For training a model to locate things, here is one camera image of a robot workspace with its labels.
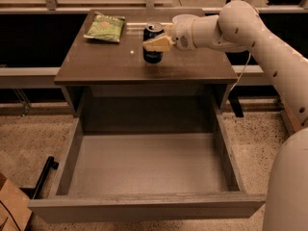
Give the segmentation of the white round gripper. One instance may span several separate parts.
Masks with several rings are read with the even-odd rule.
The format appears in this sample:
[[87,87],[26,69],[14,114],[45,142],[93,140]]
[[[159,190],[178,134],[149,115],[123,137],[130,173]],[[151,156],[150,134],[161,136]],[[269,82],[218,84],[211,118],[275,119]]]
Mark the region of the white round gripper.
[[142,43],[143,48],[150,52],[167,52],[175,44],[179,50],[194,50],[193,23],[195,20],[196,18],[165,25],[164,31],[171,32],[171,37],[162,36],[145,40]]

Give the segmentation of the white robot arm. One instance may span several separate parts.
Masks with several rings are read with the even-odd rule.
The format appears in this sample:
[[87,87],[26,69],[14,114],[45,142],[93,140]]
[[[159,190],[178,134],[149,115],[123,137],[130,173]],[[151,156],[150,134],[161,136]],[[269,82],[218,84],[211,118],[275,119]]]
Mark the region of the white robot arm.
[[207,47],[252,55],[301,125],[282,144],[271,168],[263,231],[308,231],[308,60],[242,0],[227,3],[214,16],[177,15],[142,46],[158,52]]

